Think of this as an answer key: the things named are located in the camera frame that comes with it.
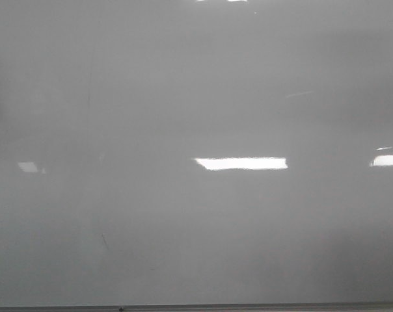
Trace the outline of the white glossy whiteboard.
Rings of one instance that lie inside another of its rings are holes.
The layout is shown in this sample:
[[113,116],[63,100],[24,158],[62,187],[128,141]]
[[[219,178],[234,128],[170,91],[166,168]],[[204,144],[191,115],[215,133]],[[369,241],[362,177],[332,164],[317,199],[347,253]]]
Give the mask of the white glossy whiteboard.
[[0,306],[393,301],[393,1],[0,1]]

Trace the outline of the grey aluminium whiteboard frame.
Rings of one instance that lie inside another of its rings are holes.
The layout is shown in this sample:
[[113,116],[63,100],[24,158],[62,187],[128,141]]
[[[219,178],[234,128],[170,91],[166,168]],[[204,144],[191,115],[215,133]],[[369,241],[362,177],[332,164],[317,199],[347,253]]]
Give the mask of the grey aluminium whiteboard frame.
[[393,311],[393,302],[10,306],[0,311]]

